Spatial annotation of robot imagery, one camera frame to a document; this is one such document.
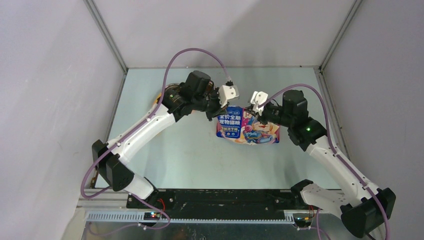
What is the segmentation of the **colourful cat food bag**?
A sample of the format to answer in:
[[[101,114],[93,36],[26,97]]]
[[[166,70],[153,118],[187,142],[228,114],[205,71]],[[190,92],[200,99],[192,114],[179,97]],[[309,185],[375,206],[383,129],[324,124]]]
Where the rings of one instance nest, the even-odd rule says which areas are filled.
[[[229,106],[226,110],[226,114],[217,117],[217,137],[250,146],[280,142],[279,125],[261,123],[254,115],[240,106]]]

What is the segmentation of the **yellow plastic food scoop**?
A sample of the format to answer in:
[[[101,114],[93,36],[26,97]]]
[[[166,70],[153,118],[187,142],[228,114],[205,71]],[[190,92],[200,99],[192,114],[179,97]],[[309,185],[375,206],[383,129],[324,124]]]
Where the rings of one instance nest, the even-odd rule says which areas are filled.
[[[156,99],[154,100],[153,104],[157,104],[157,103],[160,101],[161,96],[162,96],[162,94],[160,93],[160,94],[156,97]]]

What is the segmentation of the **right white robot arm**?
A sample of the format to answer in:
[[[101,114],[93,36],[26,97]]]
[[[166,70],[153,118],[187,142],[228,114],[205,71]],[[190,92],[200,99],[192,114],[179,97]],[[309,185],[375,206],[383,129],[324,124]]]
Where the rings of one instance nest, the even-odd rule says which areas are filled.
[[[252,112],[263,123],[286,127],[294,145],[318,161],[335,180],[341,193],[324,189],[305,179],[292,188],[291,204],[297,209],[308,205],[318,207],[341,219],[355,237],[364,238],[391,217],[396,195],[390,188],[382,189],[362,174],[333,145],[327,127],[309,116],[308,101],[301,90],[287,90],[282,104],[273,104],[263,91],[253,93]]]

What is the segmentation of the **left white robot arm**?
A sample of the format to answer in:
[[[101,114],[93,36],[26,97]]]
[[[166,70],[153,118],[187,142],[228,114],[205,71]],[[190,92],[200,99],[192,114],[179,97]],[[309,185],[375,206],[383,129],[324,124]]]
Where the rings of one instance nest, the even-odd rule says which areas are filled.
[[[209,75],[192,71],[186,81],[163,88],[147,114],[125,132],[105,143],[94,142],[91,147],[94,169],[113,191],[126,191],[137,196],[145,208],[153,208],[158,202],[156,187],[128,167],[136,153],[182,117],[198,111],[212,121],[226,114],[229,102],[238,97],[238,89],[231,80],[216,87]]]

